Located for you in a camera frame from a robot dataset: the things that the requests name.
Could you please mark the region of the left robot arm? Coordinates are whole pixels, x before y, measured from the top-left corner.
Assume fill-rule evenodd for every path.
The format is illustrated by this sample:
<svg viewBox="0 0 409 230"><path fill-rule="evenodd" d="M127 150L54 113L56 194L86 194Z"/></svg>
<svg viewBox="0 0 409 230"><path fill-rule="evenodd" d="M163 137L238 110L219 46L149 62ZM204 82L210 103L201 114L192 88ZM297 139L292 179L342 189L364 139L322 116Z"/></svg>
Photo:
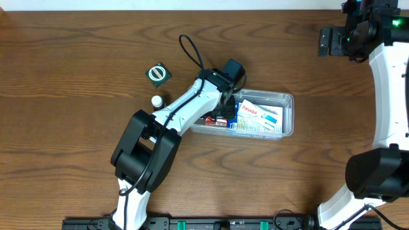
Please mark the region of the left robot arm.
<svg viewBox="0 0 409 230"><path fill-rule="evenodd" d="M128 122L111 157L120 185L118 207L110 229L139 229L147 218L150 194L164 181L183 133L200 117L221 110L245 70L207 69L171 105L152 114L137 111Z"/></svg>

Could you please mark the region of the white Panadol box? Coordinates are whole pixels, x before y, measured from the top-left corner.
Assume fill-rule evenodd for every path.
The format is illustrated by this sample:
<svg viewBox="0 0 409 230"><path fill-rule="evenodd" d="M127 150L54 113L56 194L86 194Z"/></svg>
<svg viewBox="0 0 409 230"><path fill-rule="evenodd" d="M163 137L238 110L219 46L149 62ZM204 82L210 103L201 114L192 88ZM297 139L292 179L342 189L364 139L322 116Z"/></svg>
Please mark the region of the white Panadol box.
<svg viewBox="0 0 409 230"><path fill-rule="evenodd" d="M229 121L230 128L255 132L282 132L282 107L257 105L248 100L235 104L236 117Z"/></svg>

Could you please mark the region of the red Panadol ActiFast box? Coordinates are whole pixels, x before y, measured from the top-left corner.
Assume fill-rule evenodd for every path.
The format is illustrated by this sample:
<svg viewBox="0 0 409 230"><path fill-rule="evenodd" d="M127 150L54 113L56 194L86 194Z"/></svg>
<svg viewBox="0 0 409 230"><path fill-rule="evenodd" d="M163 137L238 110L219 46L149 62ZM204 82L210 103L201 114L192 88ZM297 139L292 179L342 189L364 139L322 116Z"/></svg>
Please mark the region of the red Panadol ActiFast box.
<svg viewBox="0 0 409 230"><path fill-rule="evenodd" d="M228 120L226 118L207 116L204 124L207 126L227 127Z"/></svg>

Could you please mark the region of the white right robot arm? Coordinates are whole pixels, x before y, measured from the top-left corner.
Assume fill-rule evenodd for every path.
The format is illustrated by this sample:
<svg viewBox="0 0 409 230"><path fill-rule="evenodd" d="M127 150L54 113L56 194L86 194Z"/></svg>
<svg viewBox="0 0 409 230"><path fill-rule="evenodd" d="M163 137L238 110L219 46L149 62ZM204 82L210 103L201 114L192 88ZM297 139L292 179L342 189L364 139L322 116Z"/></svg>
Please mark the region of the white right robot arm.
<svg viewBox="0 0 409 230"><path fill-rule="evenodd" d="M374 79L376 128L372 148L352 156L344 185L306 229L380 229L385 215L365 213L408 196L408 17L397 1L354 1L342 5L343 26L324 27L320 56L368 62Z"/></svg>

